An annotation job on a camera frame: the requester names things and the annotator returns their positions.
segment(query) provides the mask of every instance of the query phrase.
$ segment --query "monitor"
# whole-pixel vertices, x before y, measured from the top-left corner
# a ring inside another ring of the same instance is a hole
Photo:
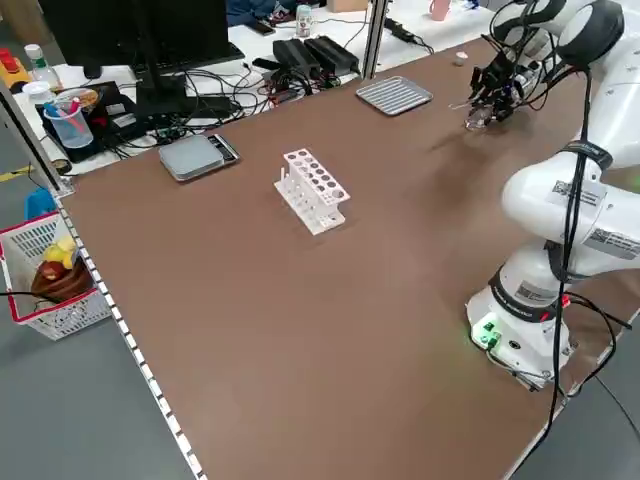
[[[139,0],[161,72],[244,58],[229,43],[225,0]],[[69,65],[91,72],[103,65],[146,71],[132,0],[40,0]]]

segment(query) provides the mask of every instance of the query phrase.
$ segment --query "test tube rack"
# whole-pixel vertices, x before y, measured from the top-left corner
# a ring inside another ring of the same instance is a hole
[[[351,197],[307,149],[284,155],[288,171],[280,170],[274,186],[313,235],[342,225],[338,205]]]

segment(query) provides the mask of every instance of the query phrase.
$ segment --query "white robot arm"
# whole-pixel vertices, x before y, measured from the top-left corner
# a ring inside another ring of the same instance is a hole
[[[587,155],[580,215],[565,276],[576,283],[612,270],[640,268],[640,198],[600,182],[607,168],[640,164],[640,15],[609,0],[541,0],[535,8],[512,4],[495,19],[495,36],[509,45],[530,26],[558,37],[557,52],[571,66],[590,66],[602,78],[588,123],[588,143],[575,141],[554,157],[517,172],[502,203],[507,214],[540,240],[520,248],[489,285],[467,304],[473,341],[520,379],[542,388],[553,378],[555,309],[570,185],[577,153]],[[531,46],[539,49],[531,37]],[[562,368],[573,353],[560,332]]]

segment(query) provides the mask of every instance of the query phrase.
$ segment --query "brown table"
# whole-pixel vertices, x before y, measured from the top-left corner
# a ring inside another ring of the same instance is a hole
[[[464,48],[463,68],[446,51],[380,75],[435,95],[397,118],[354,82],[220,129],[243,158],[229,170],[178,185],[150,151],[64,199],[209,478],[493,480],[543,426],[549,392],[474,348],[464,304],[529,238],[502,186],[571,138],[582,85],[467,132],[448,105],[492,53]],[[272,184],[302,147],[352,195],[318,237]],[[585,287],[622,317],[640,304],[630,273]],[[608,338],[577,308],[567,372],[583,375]]]

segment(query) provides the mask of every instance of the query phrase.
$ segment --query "metal tray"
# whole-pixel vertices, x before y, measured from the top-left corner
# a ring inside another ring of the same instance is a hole
[[[393,116],[429,103],[433,94],[404,77],[391,77],[356,90],[356,95],[385,115]]]

